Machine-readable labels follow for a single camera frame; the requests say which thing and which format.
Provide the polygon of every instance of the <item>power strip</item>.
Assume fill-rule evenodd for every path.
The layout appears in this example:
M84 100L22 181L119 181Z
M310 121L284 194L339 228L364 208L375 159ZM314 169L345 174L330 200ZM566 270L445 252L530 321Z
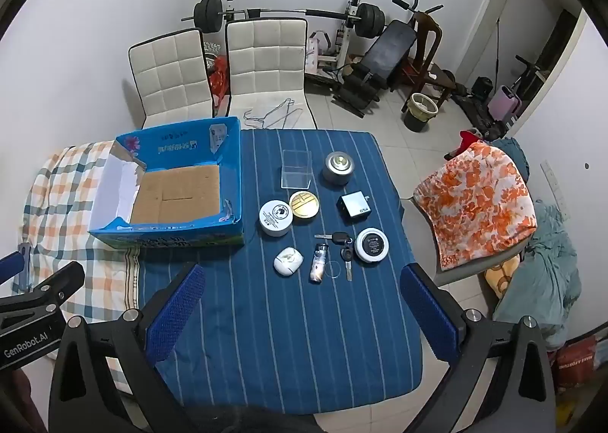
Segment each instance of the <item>power strip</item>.
M570 213L568 211L568 207L566 206L564 194L559 188L559 183L557 182L557 178L555 177L553 169L551 169L551 166L549 166L548 161L542 161L540 163L540 168L542 169L542 172L545 173L545 178L549 183L549 188L551 188L551 191L555 198L555 203L557 203L557 208L562 214L562 220L567 221L570 218Z

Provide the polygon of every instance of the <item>trash can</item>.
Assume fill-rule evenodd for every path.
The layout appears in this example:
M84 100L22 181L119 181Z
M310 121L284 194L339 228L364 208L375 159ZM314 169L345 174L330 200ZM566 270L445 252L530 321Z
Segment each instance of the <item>trash can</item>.
M403 123L408 129L419 132L423 130L429 119L437 115L437 112L439 108L433 99L423 94L412 94L407 101Z

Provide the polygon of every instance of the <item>metal jar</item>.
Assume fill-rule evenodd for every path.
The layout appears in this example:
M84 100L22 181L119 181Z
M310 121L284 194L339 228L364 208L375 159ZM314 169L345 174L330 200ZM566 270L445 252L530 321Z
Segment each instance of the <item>metal jar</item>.
M323 177L331 184L345 185L355 170L355 163L344 152L332 152L325 158Z

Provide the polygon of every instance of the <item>plaid cloth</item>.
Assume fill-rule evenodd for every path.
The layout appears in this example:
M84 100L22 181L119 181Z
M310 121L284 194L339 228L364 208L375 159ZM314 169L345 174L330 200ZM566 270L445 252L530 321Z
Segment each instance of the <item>plaid cloth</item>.
M115 320L126 309L139 307L139 248L110 248L87 231L111 146L86 144L53 155L38 172L25 204L21 233L22 242L32 245L30 285L69 262L83 266L84 286L62 305L66 320L73 315L88 323ZM18 292L15 278L13 293ZM117 387L130 393L118 360L108 362Z

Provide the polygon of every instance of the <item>metal bolt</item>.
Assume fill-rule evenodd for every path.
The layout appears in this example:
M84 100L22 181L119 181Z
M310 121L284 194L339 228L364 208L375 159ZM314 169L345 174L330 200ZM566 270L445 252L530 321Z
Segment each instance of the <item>metal bolt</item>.
M122 319L126 322L132 322L139 316L139 311L135 308L131 308L130 310L126 310L122 314Z
M472 322L478 322L479 320L481 320L481 311L479 310L466 310L464 314Z
M533 316L526 315L524 316L524 325L533 329L534 327L536 327L536 320L534 320Z
M72 316L68 320L68 327L70 327L71 329L75 329L76 327L78 327L80 325L81 321L82 321L82 318L80 316Z

